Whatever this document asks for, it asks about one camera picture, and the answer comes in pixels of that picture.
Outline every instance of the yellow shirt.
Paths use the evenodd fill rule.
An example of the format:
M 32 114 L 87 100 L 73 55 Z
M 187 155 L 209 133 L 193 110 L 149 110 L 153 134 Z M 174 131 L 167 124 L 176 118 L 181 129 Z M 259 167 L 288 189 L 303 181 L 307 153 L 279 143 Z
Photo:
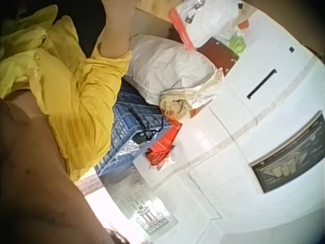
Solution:
M 6 22 L 1 40 L 1 98 L 30 88 L 48 115 L 56 142 L 77 181 L 108 152 L 113 106 L 130 53 L 108 59 L 82 52 L 70 17 L 53 25 L 57 6 Z

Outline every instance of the yellow sleeve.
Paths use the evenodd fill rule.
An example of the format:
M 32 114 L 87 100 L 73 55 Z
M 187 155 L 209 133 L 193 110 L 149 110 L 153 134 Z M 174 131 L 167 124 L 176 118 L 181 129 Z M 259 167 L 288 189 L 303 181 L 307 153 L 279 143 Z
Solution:
M 114 121 L 113 106 L 128 69 L 131 53 L 116 59 L 95 54 L 88 58 L 72 91 L 72 116 L 63 122 L 68 173 L 77 181 L 109 151 Z

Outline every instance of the black slot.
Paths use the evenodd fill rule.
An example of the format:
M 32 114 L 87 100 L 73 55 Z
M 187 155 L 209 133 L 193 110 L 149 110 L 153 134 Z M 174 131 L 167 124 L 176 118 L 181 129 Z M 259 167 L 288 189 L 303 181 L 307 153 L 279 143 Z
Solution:
M 254 88 L 254 90 L 251 91 L 250 94 L 248 94 L 247 98 L 248 99 L 251 99 L 251 97 L 255 94 L 255 92 L 257 92 L 261 87 L 262 85 L 265 84 L 265 82 L 267 82 L 271 77 L 272 75 L 278 73 L 276 69 L 273 69 L 268 75 L 267 77 L 265 77 L 260 84 L 257 85 L 257 87 Z

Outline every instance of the blue plastic crate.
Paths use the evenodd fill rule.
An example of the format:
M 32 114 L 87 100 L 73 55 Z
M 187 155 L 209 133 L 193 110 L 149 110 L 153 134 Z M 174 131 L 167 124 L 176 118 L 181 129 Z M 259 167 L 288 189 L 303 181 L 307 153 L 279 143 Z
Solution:
M 147 104 L 132 89 L 121 89 L 113 110 L 114 123 L 111 134 L 111 147 L 110 151 L 95 167 L 98 175 L 104 175 L 118 167 L 131 163 L 171 127 L 157 106 Z M 156 134 L 156 137 L 151 142 L 139 147 L 132 147 L 135 145 L 132 138 L 143 131 L 143 125 L 148 130 L 160 132 Z M 121 154 L 125 148 L 130 147 L 133 150 Z

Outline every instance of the plastic bag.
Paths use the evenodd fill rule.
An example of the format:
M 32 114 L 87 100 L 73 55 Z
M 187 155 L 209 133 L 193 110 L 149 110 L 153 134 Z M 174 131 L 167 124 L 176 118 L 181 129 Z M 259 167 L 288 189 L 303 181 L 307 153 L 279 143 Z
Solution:
M 190 50 L 203 46 L 213 35 L 230 39 L 239 15 L 239 0 L 187 0 L 169 12 L 183 43 Z
M 195 109 L 200 111 L 222 90 L 222 71 L 204 55 L 180 43 L 139 35 L 131 38 L 130 47 L 133 55 L 125 80 L 147 103 L 160 106 L 170 119 L 179 120 Z M 178 109 L 170 117 L 171 110 L 166 108 L 172 103 Z

